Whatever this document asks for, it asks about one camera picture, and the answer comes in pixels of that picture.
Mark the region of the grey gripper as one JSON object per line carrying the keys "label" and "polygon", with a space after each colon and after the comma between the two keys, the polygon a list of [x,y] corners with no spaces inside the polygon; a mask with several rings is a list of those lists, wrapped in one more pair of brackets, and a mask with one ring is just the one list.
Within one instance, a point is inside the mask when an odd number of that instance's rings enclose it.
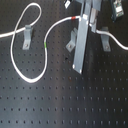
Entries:
{"label": "grey gripper", "polygon": [[88,20],[91,24],[95,23],[98,12],[101,9],[102,0],[76,0],[83,4],[83,11],[81,16]]}

